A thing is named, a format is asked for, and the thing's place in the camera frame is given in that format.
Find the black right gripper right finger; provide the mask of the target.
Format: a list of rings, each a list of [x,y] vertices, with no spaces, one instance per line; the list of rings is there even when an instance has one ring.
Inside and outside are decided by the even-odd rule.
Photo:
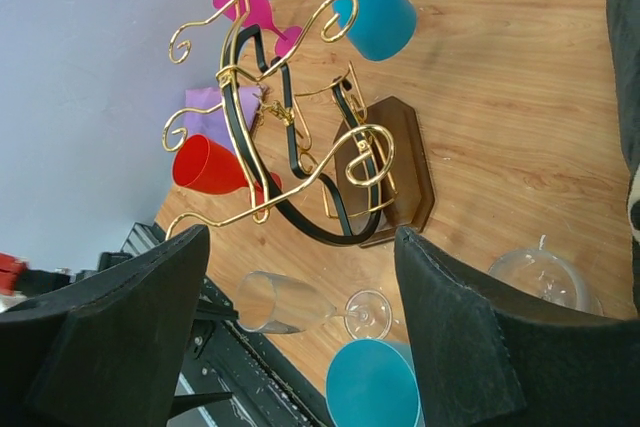
[[[521,292],[396,231],[394,263],[430,426],[635,426],[639,323]]]

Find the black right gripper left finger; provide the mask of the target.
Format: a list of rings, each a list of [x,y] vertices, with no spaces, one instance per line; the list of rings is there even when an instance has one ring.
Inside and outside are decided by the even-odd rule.
[[[209,249],[193,226],[3,312],[2,425],[166,425]]]

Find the clear wine glass front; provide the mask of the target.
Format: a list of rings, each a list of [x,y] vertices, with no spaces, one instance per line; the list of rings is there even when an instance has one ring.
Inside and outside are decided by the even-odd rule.
[[[573,310],[603,315],[602,304],[569,261],[546,249],[545,234],[536,247],[505,253],[488,274],[531,296]]]

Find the clear wine glass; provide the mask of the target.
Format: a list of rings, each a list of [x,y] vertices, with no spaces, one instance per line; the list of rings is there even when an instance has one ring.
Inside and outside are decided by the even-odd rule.
[[[391,304],[379,291],[357,291],[338,307],[308,283],[264,271],[243,278],[234,306],[239,325],[262,334],[301,333],[339,318],[353,339],[383,339],[393,324]]]
[[[603,315],[602,304],[569,261],[546,249],[545,234],[536,247],[505,253],[488,274],[531,296],[573,310]]]

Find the blue plastic wine glass front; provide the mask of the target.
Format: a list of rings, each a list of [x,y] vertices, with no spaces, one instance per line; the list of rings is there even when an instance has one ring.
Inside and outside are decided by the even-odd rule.
[[[325,391],[336,426],[425,424],[407,343],[359,339],[346,344],[329,365]]]

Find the blue plastic wine glass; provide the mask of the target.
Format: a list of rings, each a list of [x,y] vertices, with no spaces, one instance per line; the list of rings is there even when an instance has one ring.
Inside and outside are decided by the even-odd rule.
[[[413,37],[417,13],[410,0],[355,0],[358,13],[347,37],[370,61],[398,54]]]
[[[407,343],[359,339],[346,344],[329,365],[325,391],[336,426],[425,424]]]

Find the clear wine glass back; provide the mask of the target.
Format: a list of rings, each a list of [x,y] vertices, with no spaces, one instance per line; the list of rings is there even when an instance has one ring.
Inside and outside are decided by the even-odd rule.
[[[264,271],[243,278],[234,306],[239,325],[262,334],[301,333],[339,318],[353,339],[383,339],[393,324],[391,304],[379,291],[357,291],[338,307],[308,283]]]

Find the red plastic wine glass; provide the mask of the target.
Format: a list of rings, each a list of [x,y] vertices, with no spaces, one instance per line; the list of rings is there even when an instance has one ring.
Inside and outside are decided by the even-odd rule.
[[[190,136],[178,150],[172,177],[180,187],[210,195],[225,195],[249,187],[237,157],[202,134]]]

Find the blue plastic wine glass back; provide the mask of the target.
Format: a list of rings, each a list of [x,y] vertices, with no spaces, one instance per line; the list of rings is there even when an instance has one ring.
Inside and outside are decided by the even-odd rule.
[[[355,0],[358,13],[347,37],[370,61],[398,54],[413,37],[417,13],[410,0]]]

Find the magenta plastic wine glass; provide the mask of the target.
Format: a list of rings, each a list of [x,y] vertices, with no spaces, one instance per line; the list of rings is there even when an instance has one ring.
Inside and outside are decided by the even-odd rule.
[[[213,7],[220,10],[230,0],[212,0]],[[249,15],[246,17],[243,26],[250,27],[258,25],[261,29],[266,29],[275,33],[278,37],[275,44],[275,54],[284,57],[298,40],[302,27],[293,25],[284,31],[278,29],[273,19],[273,8],[270,0],[239,0],[234,6],[224,11],[224,15],[230,20],[235,20],[238,15],[243,15],[249,6]]]

